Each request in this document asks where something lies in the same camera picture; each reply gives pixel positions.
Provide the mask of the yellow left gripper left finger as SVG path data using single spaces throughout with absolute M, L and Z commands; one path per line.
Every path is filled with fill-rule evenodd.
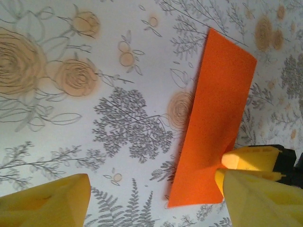
M 81 227 L 91 186 L 87 174 L 75 174 L 2 196 L 2 227 Z

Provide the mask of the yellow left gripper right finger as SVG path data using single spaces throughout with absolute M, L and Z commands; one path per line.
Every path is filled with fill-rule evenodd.
M 303 225 L 302 189 L 239 170 L 217 169 L 214 178 L 234 227 Z

